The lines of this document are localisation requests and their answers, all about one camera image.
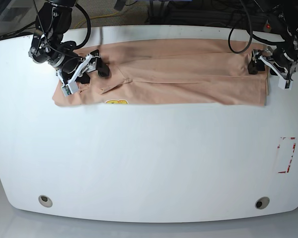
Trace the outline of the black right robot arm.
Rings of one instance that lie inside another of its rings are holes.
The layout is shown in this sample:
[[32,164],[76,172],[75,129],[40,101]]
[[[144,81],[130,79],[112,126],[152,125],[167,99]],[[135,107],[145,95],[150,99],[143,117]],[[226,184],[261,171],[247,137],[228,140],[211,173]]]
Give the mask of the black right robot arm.
[[[75,53],[75,50],[86,45],[91,35],[90,18],[77,1],[47,0],[40,10],[35,3],[33,5],[36,11],[36,29],[33,33],[29,56],[35,63],[47,62],[57,71],[65,85],[70,80],[88,84],[90,82],[88,73],[93,71],[97,71],[103,78],[110,76],[110,69],[101,59],[99,50],[84,57]],[[83,13],[87,23],[86,37],[79,45],[75,41],[63,41],[63,36],[72,23],[73,7]]]

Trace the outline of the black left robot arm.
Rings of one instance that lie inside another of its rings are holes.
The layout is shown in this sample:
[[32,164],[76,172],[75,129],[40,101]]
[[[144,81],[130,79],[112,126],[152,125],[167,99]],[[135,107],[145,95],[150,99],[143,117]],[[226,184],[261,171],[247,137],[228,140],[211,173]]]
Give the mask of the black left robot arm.
[[278,68],[291,74],[292,67],[298,61],[298,10],[292,0],[256,0],[261,13],[268,17],[272,30],[279,34],[283,41],[271,42],[247,30],[253,39],[268,45],[275,46],[272,58]]

